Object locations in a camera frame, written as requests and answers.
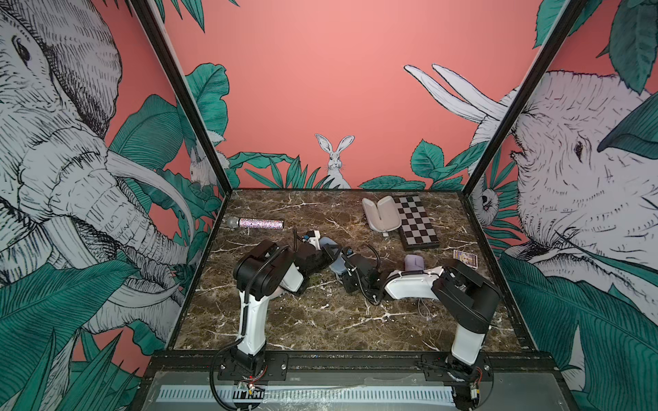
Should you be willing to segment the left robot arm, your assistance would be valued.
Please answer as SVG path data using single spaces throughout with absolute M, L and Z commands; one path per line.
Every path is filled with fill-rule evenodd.
M 230 352 L 250 375 L 259 375 L 264 368 L 269 301 L 283 292 L 303 294 L 310 278 L 332 265 L 340 251 L 339 244 L 331 241 L 318 247 L 303 242 L 292 248 L 265 239 L 238 261 L 233 276 L 241 317 L 237 344 Z

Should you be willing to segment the blue zippered umbrella case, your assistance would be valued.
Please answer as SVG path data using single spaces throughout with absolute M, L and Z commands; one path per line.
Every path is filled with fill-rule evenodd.
M 327 254 L 330 260 L 330 264 L 328 265 L 329 270 L 337 277 L 346 274 L 347 269 L 342 257 L 342 247 L 326 236 L 320 238 L 319 243 L 320 248 Z

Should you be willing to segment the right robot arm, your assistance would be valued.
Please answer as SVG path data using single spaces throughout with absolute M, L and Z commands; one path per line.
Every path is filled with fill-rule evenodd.
M 383 301 L 427 299 L 440 302 L 457 323 L 451 352 L 440 370 L 456 381 L 480 382 L 484 376 L 477 364 L 497 307 L 499 288 L 461 260 L 444 260 L 433 268 L 424 258 L 408 254 L 404 269 L 380 270 L 380 255 L 371 260 L 352 248 L 343 248 L 344 270 L 337 278 L 347 292 L 359 291 L 365 300 L 379 306 Z

